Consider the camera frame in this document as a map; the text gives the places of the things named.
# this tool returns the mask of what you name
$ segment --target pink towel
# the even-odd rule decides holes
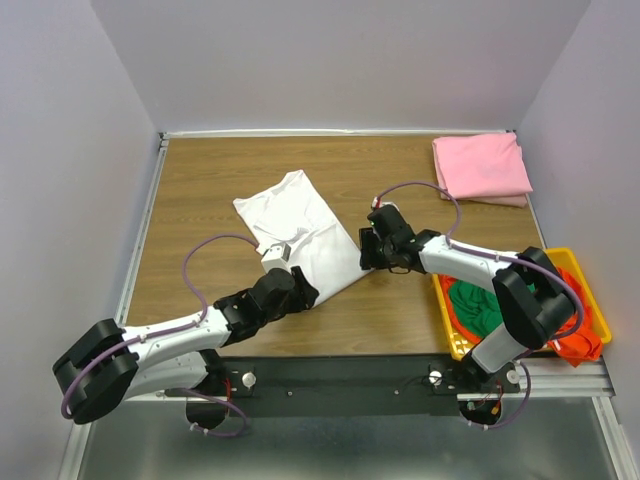
[[[438,184],[456,199],[524,207],[533,191],[515,133],[433,141]]]

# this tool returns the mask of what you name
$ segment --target wooden tabletop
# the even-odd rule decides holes
[[[358,243],[372,198],[392,184],[435,182],[431,136],[172,139],[142,255],[129,325],[197,311],[184,286],[184,255],[217,233],[250,235],[234,198],[247,198],[303,169]],[[389,194],[415,231],[446,231],[454,208],[425,187]],[[541,246],[528,208],[464,202],[455,238],[500,250]],[[189,275],[209,303],[253,286],[260,257],[223,239],[192,258]],[[309,312],[289,315],[223,355],[330,355],[447,352],[430,275],[374,272]]]

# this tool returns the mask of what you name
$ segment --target yellow plastic bin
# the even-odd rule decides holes
[[[556,267],[565,269],[580,283],[584,289],[587,306],[591,307],[593,311],[593,331],[600,337],[602,343],[607,344],[611,342],[612,336],[611,330],[609,330],[609,325],[607,325],[607,322],[600,311],[600,307],[598,307],[595,298],[593,298],[593,293],[589,288],[587,280],[582,274],[580,265],[578,265],[578,261],[576,260],[573,252],[568,248],[549,248],[545,250],[545,252]],[[444,301],[444,292],[440,285],[438,275],[433,275],[433,284],[436,289],[436,295],[438,296],[438,304],[440,305],[440,313],[442,315],[442,321],[444,323],[444,330],[447,335],[447,343],[449,344],[451,356],[455,360],[460,360],[475,346],[475,344],[464,338],[451,324],[447,305]]]

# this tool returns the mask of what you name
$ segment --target white cloth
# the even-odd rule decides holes
[[[314,306],[366,275],[360,249],[302,170],[251,198],[233,201],[262,253],[275,243],[291,247],[289,266],[299,266],[319,292]]]

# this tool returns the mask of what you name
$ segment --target green cloth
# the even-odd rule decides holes
[[[458,280],[449,289],[449,299],[460,323],[480,338],[489,335],[502,323],[497,297],[483,288]]]

